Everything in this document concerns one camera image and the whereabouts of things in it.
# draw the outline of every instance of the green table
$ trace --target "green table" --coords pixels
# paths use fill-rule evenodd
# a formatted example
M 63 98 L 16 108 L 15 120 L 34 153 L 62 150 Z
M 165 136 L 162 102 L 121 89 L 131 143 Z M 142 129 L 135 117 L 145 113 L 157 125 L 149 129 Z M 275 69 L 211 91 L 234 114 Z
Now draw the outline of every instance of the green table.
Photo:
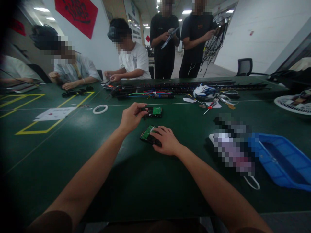
M 225 77 L 236 83 L 266 82 L 264 77 Z M 166 82 L 206 81 L 211 79 Z M 159 80 L 133 80 L 130 84 L 158 83 Z M 132 221 L 190 218 L 213 215 L 194 180 L 175 157 L 158 154 L 139 136 L 149 124 L 171 128 L 177 139 L 223 175 L 259 213 L 310 211 L 311 193 L 278 187 L 261 164 L 256 191 L 234 169 L 227 168 L 206 140 L 215 130 L 213 119 L 219 113 L 231 113 L 252 126 L 253 132 L 282 135 L 307 156 L 311 156 L 310 118 L 277 107 L 273 99 L 288 90 L 269 83 L 270 90 L 241 91 L 235 110 L 221 103 L 222 108 L 203 114 L 197 103 L 175 99 L 130 98 L 118 101 L 108 98 L 109 92 L 96 83 L 85 96 L 62 98 L 63 90 L 53 84 L 40 86 L 26 96 L 0 98 L 4 176 L 14 202 L 25 224 L 40 215 L 58 196 L 80 167 L 116 129 L 122 111 L 134 101 L 163 108 L 162 119 L 142 121 L 124 141 L 107 181 L 95 197 L 83 221 Z M 78 108 L 62 121 L 33 123 L 46 109 L 89 105 Z M 95 115 L 98 105 L 109 106 L 107 112 Z

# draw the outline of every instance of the chair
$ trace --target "chair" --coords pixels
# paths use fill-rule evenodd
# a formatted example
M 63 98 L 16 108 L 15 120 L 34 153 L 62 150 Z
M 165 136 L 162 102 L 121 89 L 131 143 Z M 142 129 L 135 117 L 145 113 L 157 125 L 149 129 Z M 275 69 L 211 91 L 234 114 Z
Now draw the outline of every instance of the chair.
M 99 74 L 99 76 L 100 76 L 101 80 L 104 80 L 102 70 L 97 70 L 97 72 L 98 72 L 98 74 Z
M 239 64 L 239 68 L 236 76 L 250 76 L 251 74 L 269 76 L 268 74 L 263 73 L 252 73 L 253 59 L 251 58 L 239 59 L 237 62 Z
M 146 48 L 147 48 L 147 51 L 148 51 L 148 57 L 155 57 L 155 53 L 150 50 L 150 47 L 147 46 Z
M 43 71 L 43 69 L 37 65 L 37 64 L 27 64 L 34 72 L 39 75 L 39 77 L 45 82 L 45 83 L 52 83 L 52 81 L 49 79 L 49 77 L 46 75 L 46 73 Z

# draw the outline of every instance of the red poster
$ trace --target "red poster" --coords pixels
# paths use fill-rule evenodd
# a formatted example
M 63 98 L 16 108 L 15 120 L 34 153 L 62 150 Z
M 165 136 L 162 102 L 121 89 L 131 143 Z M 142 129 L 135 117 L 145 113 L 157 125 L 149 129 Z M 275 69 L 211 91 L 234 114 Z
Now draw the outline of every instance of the red poster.
M 26 36 L 24 25 L 16 19 L 12 19 L 12 24 L 10 28 L 14 31 L 18 32 L 19 34 Z
M 55 9 L 92 39 L 98 8 L 90 0 L 55 0 Z

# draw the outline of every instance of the blue tray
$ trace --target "blue tray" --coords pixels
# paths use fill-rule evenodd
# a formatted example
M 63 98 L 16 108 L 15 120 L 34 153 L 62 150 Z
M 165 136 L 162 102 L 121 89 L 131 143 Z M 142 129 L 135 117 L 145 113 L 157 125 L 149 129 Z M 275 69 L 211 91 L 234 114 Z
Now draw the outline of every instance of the blue tray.
M 253 133 L 248 144 L 278 186 L 311 191 L 311 159 L 285 137 Z

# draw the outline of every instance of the hand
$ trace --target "hand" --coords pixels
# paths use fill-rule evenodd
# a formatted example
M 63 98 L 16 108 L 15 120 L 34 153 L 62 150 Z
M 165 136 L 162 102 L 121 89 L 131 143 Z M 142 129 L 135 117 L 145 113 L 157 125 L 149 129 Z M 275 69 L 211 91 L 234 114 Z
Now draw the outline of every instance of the hand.
M 105 72 L 104 72 L 104 76 L 107 77 L 107 78 L 110 78 L 110 76 L 111 76 L 111 71 L 105 71 Z
M 133 103 L 129 108 L 123 110 L 119 129 L 126 134 L 136 129 L 142 117 L 148 114 L 147 111 L 141 112 L 141 108 L 146 106 L 147 104 L 144 103 Z
M 78 84 L 77 84 L 77 82 L 76 81 L 74 81 L 74 82 L 71 82 L 71 83 L 65 83 L 63 86 L 62 86 L 62 88 L 64 89 L 64 90 L 70 90 L 70 89 L 74 89 L 74 88 L 76 88 L 78 86 Z
M 110 80 L 113 82 L 118 82 L 121 80 L 121 75 L 120 74 L 114 74 L 110 77 Z
M 53 71 L 53 72 L 49 73 L 49 77 L 50 78 L 59 78 L 60 75 L 59 75 L 59 73 L 56 73 L 55 71 Z
M 213 37 L 213 35 L 215 35 L 215 33 L 216 33 L 216 30 L 211 30 L 211 31 L 206 32 L 205 35 L 203 36 L 203 40 L 204 41 L 210 40 Z
M 183 145 L 178 142 L 171 129 L 165 126 L 159 126 L 158 128 L 154 128 L 153 131 L 160 134 L 151 132 L 150 135 L 154 136 L 162 144 L 162 147 L 152 145 L 155 151 L 165 155 L 177 155 L 183 148 Z
M 161 39 L 162 39 L 163 41 L 166 41 L 166 40 L 168 39 L 168 37 L 169 37 L 169 33 L 168 33 L 168 32 L 164 32 L 164 33 L 161 35 Z

